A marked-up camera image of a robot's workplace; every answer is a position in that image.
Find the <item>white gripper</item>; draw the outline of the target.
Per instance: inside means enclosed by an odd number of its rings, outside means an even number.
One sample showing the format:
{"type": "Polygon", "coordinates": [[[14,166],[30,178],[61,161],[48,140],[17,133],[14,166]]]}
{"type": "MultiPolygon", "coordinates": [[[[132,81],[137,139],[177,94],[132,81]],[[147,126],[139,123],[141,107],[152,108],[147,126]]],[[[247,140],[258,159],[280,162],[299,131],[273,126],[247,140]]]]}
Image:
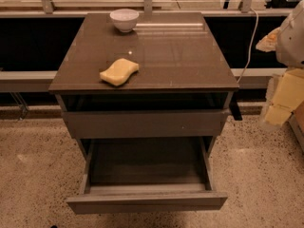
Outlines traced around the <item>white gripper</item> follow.
{"type": "MultiPolygon", "coordinates": [[[[277,36],[280,28],[275,28],[256,44],[256,49],[263,52],[276,50],[277,36]]],[[[264,120],[268,124],[282,126],[294,111],[304,101],[304,70],[290,69],[279,78],[272,104],[265,113],[264,120]]]]}

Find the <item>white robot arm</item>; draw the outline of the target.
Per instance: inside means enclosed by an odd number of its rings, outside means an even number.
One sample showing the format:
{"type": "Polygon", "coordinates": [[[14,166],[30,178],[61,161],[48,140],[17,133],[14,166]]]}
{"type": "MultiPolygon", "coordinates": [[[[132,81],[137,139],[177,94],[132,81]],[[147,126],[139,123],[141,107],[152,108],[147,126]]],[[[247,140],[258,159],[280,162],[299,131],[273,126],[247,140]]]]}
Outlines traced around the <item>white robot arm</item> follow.
{"type": "Polygon", "coordinates": [[[304,101],[304,0],[301,0],[279,28],[264,36],[256,49],[274,51],[287,67],[268,84],[267,103],[262,109],[265,124],[282,126],[304,101]]]}

